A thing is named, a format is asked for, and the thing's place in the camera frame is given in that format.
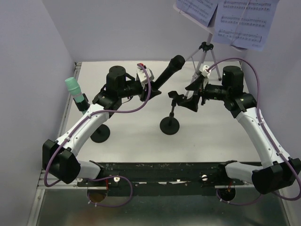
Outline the black microphone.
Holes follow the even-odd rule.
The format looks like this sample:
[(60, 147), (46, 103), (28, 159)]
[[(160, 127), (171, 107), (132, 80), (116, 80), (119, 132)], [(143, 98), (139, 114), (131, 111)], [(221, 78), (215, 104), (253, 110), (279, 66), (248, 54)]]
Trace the black microphone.
[(159, 89), (160, 87), (162, 87), (162, 85), (172, 76), (174, 75), (176, 72), (178, 72), (179, 70), (182, 69), (182, 67), (185, 64), (185, 59), (183, 56), (181, 55), (176, 55), (174, 56), (167, 68), (161, 73), (161, 75), (154, 81), (154, 83), (152, 84), (152, 87), (154, 89)]

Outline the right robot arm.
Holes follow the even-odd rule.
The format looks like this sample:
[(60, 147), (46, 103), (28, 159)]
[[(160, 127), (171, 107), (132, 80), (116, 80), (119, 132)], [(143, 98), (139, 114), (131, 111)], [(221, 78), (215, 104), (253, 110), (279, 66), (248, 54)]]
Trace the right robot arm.
[(219, 79), (221, 85), (208, 82), (210, 72), (209, 66), (201, 67), (194, 81), (186, 87), (187, 91), (193, 91), (193, 95), (188, 99), (182, 97), (179, 105), (196, 112), (198, 105), (204, 105), (207, 100), (222, 101), (248, 134), (261, 161), (259, 167), (238, 161), (221, 163), (221, 170), (216, 173), (217, 181), (225, 185), (233, 179), (239, 179), (253, 184), (261, 194), (291, 186), (301, 171), (301, 161), (299, 158), (293, 159), (281, 147), (253, 95), (243, 91), (243, 71), (237, 66), (224, 67)]

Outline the black mic stand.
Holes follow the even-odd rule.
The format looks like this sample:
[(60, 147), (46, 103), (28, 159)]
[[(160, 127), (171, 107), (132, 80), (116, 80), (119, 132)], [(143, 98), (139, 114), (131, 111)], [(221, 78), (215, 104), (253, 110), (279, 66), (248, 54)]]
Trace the black mic stand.
[(102, 124), (95, 130), (95, 132), (90, 136), (90, 138), (95, 143), (103, 143), (109, 138), (110, 134), (111, 131), (109, 127)]
[(171, 112), (169, 113), (169, 116), (161, 120), (159, 127), (164, 134), (174, 135), (180, 129), (180, 124), (178, 120), (174, 117), (174, 109), (177, 105), (177, 102), (181, 100), (184, 97), (184, 95), (183, 94), (179, 95), (176, 91), (170, 91), (168, 93), (168, 96), (172, 99), (171, 102), (172, 109)]

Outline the green microphone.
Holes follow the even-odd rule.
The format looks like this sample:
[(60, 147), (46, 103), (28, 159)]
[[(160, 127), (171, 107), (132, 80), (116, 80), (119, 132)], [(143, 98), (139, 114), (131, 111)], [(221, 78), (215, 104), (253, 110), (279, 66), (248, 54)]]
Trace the green microphone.
[(88, 102), (88, 98), (85, 93), (82, 93), (80, 85), (78, 81), (74, 77), (67, 78), (65, 80), (65, 85), (67, 90), (69, 91), (71, 97), (73, 98), (77, 109), (82, 113), (85, 114), (90, 107)]

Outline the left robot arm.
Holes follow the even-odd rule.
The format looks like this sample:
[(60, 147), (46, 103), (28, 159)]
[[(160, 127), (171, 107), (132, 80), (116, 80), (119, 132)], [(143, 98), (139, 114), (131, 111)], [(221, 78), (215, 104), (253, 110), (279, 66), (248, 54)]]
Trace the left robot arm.
[(44, 184), (48, 183), (48, 174), (53, 175), (66, 184), (82, 178), (88, 179), (94, 186), (104, 182), (101, 168), (91, 161), (79, 161), (77, 155), (89, 138), (96, 142), (104, 142), (110, 135), (109, 128), (104, 124), (115, 113), (133, 113), (133, 110), (119, 110), (122, 99), (138, 96), (144, 105), (159, 95), (160, 87), (166, 82), (162, 73), (154, 79), (152, 71), (143, 64), (137, 65), (136, 77), (129, 75), (122, 66), (113, 66), (106, 76), (106, 83), (95, 96), (92, 103), (81, 91), (77, 80), (73, 77), (65, 80), (65, 85), (71, 94), (82, 117), (67, 132), (52, 141), (48, 139), (42, 146), (42, 168), (45, 170)]

